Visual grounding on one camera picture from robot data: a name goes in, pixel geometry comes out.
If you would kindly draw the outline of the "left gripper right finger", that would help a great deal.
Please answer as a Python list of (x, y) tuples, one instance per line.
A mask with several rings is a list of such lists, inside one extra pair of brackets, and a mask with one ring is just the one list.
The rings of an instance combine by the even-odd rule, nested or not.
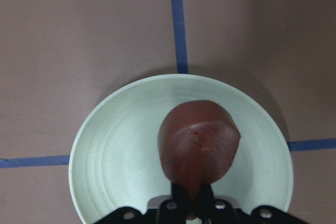
[(211, 184), (204, 185), (196, 197), (197, 207), (211, 207), (214, 204), (214, 194)]

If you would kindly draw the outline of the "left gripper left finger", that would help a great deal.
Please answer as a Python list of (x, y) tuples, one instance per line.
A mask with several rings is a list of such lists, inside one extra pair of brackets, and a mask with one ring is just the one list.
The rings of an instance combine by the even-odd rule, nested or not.
[(192, 206), (188, 193), (176, 183), (171, 183), (171, 198), (179, 207), (190, 208)]

